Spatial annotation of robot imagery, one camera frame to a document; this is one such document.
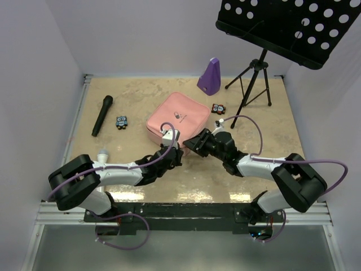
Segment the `pink medicine kit case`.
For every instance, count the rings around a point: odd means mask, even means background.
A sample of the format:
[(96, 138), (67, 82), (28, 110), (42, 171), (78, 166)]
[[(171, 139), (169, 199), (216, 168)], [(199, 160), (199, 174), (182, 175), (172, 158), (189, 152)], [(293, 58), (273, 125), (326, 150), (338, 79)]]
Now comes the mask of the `pink medicine kit case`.
[(184, 154), (188, 155), (190, 150), (183, 142), (195, 137), (205, 128), (209, 115), (210, 109), (207, 106), (182, 93), (171, 93), (147, 120), (148, 137), (159, 145), (162, 142), (160, 126), (169, 122), (180, 132), (178, 143)]

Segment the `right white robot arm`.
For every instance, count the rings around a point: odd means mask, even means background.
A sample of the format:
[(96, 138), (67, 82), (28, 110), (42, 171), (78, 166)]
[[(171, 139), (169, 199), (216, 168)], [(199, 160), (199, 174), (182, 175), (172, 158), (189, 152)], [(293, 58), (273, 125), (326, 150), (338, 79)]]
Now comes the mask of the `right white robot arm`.
[(258, 177), (274, 181), (277, 189), (264, 191), (248, 207), (248, 216), (263, 222), (271, 213), (293, 208), (305, 213), (327, 189), (327, 183), (299, 154), (292, 153), (279, 160), (257, 161), (239, 151), (229, 132), (215, 135), (208, 129), (183, 144), (202, 157), (209, 155), (222, 161), (224, 169), (233, 176)]

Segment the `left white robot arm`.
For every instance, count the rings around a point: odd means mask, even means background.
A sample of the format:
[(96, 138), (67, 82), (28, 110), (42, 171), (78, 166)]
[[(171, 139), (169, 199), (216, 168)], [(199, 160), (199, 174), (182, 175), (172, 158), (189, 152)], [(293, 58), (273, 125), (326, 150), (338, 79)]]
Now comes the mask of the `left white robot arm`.
[(161, 149), (130, 164), (107, 164), (92, 161), (82, 154), (51, 173), (51, 195), (60, 211), (75, 207), (88, 209), (103, 221), (112, 221), (117, 208), (110, 193), (97, 188), (112, 185), (145, 186), (154, 183), (168, 170), (181, 166), (183, 151), (179, 147)]

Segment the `owl pattern block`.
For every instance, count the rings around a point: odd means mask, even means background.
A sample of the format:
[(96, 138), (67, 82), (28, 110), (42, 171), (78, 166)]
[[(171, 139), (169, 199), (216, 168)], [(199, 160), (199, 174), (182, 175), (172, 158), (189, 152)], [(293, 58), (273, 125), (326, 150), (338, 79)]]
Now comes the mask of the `owl pattern block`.
[(224, 115), (226, 112), (226, 107), (222, 104), (212, 104), (211, 113), (216, 113), (217, 115)]

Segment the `purple metronome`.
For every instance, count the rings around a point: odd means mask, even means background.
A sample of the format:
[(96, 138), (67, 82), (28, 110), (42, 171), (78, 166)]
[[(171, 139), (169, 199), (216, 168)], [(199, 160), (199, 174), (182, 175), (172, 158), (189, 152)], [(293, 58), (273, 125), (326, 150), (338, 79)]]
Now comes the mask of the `purple metronome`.
[(197, 87), (208, 96), (212, 96), (220, 90), (221, 69), (218, 58), (210, 59), (206, 70), (199, 77)]

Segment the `blue owl block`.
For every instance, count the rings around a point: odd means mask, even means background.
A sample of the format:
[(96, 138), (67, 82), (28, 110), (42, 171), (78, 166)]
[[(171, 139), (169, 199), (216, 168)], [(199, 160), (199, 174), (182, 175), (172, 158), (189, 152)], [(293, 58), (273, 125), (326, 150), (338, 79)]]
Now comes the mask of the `blue owl block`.
[(116, 117), (116, 128), (118, 130), (126, 129), (127, 127), (127, 117), (126, 116), (118, 116)]

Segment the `white tube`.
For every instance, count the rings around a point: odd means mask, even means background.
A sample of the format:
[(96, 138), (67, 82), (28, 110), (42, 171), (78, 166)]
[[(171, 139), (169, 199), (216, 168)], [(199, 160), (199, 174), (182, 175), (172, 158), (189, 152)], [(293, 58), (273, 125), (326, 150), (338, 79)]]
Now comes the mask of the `white tube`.
[(97, 154), (97, 161), (101, 164), (107, 164), (109, 159), (109, 152), (106, 149), (101, 149), (99, 150), (98, 154)]

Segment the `black microphone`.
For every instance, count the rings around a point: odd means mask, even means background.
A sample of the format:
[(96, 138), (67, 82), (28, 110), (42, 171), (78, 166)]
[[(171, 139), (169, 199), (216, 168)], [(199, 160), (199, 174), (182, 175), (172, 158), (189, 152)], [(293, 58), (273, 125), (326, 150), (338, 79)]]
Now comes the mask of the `black microphone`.
[(112, 103), (113, 103), (113, 97), (110, 95), (106, 95), (105, 98), (103, 99), (102, 107), (100, 109), (100, 112), (98, 114), (97, 120), (94, 124), (93, 130), (91, 133), (91, 135), (93, 137), (96, 137), (99, 134), (100, 129), (103, 125), (104, 119), (105, 119), (107, 112), (110, 109)]

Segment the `black music stand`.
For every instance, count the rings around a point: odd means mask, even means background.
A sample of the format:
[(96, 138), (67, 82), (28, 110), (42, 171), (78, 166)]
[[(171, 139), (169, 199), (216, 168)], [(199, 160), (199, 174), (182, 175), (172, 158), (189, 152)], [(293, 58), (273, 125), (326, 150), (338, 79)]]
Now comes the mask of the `black music stand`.
[(222, 1), (215, 26), (311, 70), (360, 16), (360, 1)]

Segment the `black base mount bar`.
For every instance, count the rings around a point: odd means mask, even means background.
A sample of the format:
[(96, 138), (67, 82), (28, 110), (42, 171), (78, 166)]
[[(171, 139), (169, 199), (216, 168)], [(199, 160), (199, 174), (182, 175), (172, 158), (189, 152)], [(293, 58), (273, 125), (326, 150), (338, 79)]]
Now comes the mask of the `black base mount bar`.
[(233, 234), (248, 234), (249, 227), (272, 234), (272, 225), (284, 221), (281, 210), (269, 215), (250, 214), (249, 203), (117, 203), (118, 210), (112, 215), (124, 217), (96, 218), (85, 212), (84, 222), (95, 223), (100, 235), (135, 235), (146, 231), (227, 231)]

